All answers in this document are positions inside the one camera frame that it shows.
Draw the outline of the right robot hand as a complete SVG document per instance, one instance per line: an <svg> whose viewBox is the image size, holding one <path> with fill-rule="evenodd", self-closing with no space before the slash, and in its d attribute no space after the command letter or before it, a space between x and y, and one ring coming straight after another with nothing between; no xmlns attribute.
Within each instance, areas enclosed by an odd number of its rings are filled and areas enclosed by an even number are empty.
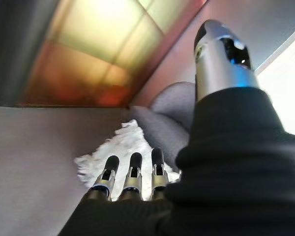
<svg viewBox="0 0 295 236"><path fill-rule="evenodd" d="M295 135L259 88L247 47L216 20L194 42L196 103L180 180L154 200L81 199L62 236L295 236Z"/></svg>

